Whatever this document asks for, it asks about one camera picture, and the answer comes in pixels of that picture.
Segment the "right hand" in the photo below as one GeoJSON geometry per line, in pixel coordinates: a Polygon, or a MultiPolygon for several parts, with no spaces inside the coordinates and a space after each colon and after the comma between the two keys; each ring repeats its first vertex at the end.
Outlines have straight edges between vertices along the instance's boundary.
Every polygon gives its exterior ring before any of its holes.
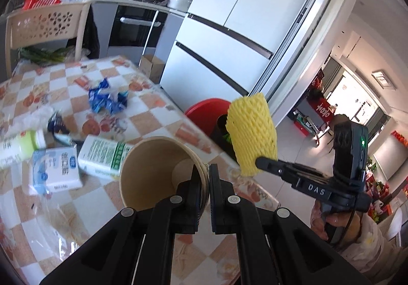
{"type": "MultiPolygon", "coordinates": [[[[354,243],[361,232],[362,213],[355,213],[351,220],[351,223],[343,237],[339,247],[344,248],[354,243]]],[[[351,213],[334,213],[326,216],[325,221],[322,219],[321,203],[315,201],[311,210],[311,230],[316,233],[322,240],[328,241],[328,234],[326,233],[324,226],[330,224],[334,227],[347,227],[351,213]]]]}

